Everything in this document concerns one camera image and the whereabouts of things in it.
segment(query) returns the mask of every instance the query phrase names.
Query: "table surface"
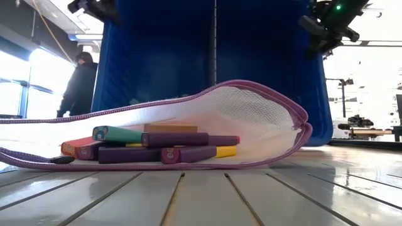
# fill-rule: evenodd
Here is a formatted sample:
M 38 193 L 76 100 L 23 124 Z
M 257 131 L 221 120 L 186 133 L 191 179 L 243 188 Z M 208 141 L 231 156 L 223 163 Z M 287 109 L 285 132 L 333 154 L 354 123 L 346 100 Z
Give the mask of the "table surface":
M 260 169 L 0 173 L 1 225 L 402 225 L 402 155 L 305 148 Z

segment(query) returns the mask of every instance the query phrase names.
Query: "pencil case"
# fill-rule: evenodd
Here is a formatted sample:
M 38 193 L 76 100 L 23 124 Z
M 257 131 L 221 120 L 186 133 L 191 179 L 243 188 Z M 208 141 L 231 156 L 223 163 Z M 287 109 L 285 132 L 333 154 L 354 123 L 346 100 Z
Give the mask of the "pencil case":
M 231 80 L 203 92 L 59 119 L 0 120 L 0 161 L 22 168 L 52 171 L 240 169 L 264 166 L 300 149 L 312 134 L 307 113 L 264 85 Z M 239 136 L 235 156 L 196 163 L 97 164 L 63 161 L 60 145 L 91 136 L 104 125 L 143 130 L 145 124 L 180 122 L 210 135 Z

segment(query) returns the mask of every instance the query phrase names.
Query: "person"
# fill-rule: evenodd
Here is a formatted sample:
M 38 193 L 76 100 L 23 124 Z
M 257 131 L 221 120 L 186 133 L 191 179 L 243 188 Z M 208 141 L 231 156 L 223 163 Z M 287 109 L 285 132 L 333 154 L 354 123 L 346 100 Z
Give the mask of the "person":
M 63 117 L 67 111 L 70 111 L 70 116 L 90 113 L 98 64 L 85 51 L 75 57 L 75 64 L 76 68 L 68 82 L 57 117 Z

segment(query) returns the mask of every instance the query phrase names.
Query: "blue bin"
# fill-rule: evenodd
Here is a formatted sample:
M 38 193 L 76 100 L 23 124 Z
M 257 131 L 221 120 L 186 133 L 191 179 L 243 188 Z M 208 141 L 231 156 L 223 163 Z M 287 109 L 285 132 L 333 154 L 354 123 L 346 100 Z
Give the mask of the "blue bin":
M 298 26 L 308 0 L 216 0 L 217 82 L 246 79 L 307 110 L 309 146 L 332 136 L 322 57 L 307 60 Z M 192 95 L 211 86 L 214 0 L 118 0 L 122 25 L 105 24 L 92 110 Z

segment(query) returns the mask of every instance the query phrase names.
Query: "black jacket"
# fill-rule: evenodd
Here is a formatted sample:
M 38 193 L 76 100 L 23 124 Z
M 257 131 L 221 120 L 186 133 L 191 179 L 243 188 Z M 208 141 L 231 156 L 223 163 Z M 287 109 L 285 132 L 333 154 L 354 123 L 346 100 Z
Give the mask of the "black jacket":
M 96 79 L 97 63 L 83 63 L 75 68 L 63 95 L 57 117 L 63 117 L 66 111 L 70 116 L 90 113 Z

